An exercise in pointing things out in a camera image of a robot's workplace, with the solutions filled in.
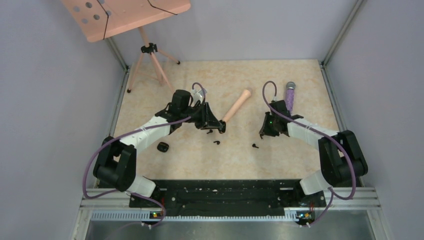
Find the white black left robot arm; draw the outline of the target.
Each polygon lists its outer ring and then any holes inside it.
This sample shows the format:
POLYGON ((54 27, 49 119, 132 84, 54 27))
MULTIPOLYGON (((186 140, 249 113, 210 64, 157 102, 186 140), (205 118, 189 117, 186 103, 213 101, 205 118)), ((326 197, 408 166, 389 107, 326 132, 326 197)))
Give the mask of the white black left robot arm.
POLYGON ((218 130, 221 134, 226 131, 226 122, 214 116, 203 90, 178 89, 171 102, 147 123, 121 136, 103 140, 94 154, 93 176, 119 192, 140 195, 149 207, 156 206, 161 194, 155 190, 155 182, 137 174, 137 156, 183 123, 193 123, 198 130, 218 130))

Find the black glossy earbud charging case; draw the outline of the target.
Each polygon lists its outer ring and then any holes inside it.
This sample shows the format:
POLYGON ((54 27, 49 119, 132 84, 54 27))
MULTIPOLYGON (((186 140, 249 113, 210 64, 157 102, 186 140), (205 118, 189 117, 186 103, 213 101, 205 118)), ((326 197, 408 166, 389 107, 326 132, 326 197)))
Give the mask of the black glossy earbud charging case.
POLYGON ((226 122, 223 121, 223 120, 220 120, 219 122, 220 122, 221 126, 220 126, 218 131, 219 131, 220 134, 224 134, 226 132, 226 122))

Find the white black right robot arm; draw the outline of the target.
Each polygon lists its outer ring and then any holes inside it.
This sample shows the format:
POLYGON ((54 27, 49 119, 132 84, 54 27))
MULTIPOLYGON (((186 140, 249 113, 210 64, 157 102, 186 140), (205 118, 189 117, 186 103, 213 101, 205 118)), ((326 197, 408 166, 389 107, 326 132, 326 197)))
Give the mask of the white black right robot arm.
POLYGON ((307 206, 314 194, 350 182, 368 173, 368 164, 356 135, 350 130, 335 131, 320 127, 301 115, 291 115, 284 100, 268 103, 260 137, 286 135, 318 150, 320 169, 301 179, 295 186, 293 200, 307 206))

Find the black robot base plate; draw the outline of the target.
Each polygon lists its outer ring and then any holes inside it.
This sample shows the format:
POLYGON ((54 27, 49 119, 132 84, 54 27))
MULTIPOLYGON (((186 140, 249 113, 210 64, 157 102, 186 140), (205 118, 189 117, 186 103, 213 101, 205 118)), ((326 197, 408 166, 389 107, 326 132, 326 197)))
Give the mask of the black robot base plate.
POLYGON ((289 208, 315 210, 327 203, 323 191, 301 192, 298 179, 155 180, 151 202, 130 196, 130 208, 162 204, 168 217, 283 216, 289 208))

